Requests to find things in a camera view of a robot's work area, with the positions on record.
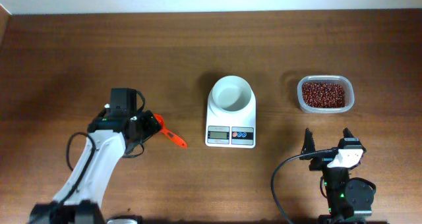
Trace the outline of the clear plastic food container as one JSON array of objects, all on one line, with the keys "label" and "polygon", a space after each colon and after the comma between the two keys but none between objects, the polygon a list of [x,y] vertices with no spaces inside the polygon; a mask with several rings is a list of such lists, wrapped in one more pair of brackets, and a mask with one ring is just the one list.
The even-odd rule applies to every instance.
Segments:
[{"label": "clear plastic food container", "polygon": [[[325,83],[334,83],[339,84],[345,91],[346,104],[341,108],[316,108],[310,107],[303,101],[302,94],[302,85],[306,82],[325,82]],[[297,99],[299,102],[299,107],[302,111],[306,113],[343,113],[348,111],[353,107],[355,102],[353,86],[351,82],[343,77],[338,75],[312,75],[302,78],[297,85]]]}]

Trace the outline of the red beans in container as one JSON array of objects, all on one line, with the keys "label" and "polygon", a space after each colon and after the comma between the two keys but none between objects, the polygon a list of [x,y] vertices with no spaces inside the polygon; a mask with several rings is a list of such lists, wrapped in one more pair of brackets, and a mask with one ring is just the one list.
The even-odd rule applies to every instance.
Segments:
[{"label": "red beans in container", "polygon": [[310,107],[341,108],[346,104],[345,91],[339,84],[306,82],[302,85],[303,101]]}]

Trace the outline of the white round bowl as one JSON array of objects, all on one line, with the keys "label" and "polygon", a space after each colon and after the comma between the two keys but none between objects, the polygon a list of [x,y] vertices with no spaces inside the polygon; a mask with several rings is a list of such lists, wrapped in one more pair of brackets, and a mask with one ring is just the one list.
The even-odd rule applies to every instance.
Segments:
[{"label": "white round bowl", "polygon": [[213,86],[211,99],[218,109],[236,112],[248,106],[252,99],[252,89],[249,83],[239,76],[225,76]]}]

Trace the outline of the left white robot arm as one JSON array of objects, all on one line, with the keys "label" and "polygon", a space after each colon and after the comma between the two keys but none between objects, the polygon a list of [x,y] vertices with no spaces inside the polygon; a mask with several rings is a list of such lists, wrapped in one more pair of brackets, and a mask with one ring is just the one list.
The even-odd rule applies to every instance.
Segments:
[{"label": "left white robot arm", "polygon": [[29,223],[108,222],[100,208],[115,166],[122,158],[135,158],[134,149],[162,128],[137,99],[144,96],[136,89],[111,89],[110,102],[81,134],[86,144],[69,179],[50,203],[33,207]]}]

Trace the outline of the orange plastic measuring scoop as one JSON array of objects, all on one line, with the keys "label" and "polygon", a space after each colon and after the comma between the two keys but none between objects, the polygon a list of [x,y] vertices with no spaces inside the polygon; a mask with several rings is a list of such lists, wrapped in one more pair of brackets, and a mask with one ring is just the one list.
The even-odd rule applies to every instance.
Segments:
[{"label": "orange plastic measuring scoop", "polygon": [[166,128],[164,123],[164,118],[159,114],[154,114],[155,119],[159,122],[161,126],[161,133],[164,134],[167,138],[169,138],[174,144],[178,145],[181,148],[188,148],[188,145],[184,139],[176,135],[174,132],[170,131]]}]

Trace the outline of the white digital kitchen scale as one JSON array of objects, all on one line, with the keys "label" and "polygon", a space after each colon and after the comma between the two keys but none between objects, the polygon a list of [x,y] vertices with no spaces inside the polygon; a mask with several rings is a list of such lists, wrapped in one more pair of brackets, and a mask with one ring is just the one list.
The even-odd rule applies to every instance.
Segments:
[{"label": "white digital kitchen scale", "polygon": [[248,106],[236,112],[218,109],[209,93],[204,142],[209,147],[220,148],[251,149],[256,146],[256,97],[253,91]]}]

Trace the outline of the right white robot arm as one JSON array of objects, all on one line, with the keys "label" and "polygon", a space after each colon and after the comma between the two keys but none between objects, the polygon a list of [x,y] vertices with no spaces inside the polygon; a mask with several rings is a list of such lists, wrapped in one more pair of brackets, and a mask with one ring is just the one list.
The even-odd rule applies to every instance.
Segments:
[{"label": "right white robot arm", "polygon": [[366,179],[350,177],[366,152],[361,141],[348,128],[336,147],[316,150],[313,134],[305,129],[301,159],[309,160],[310,171],[320,171],[320,191],[328,203],[329,214],[320,215],[318,223],[365,223],[372,215],[371,205],[376,185]]}]

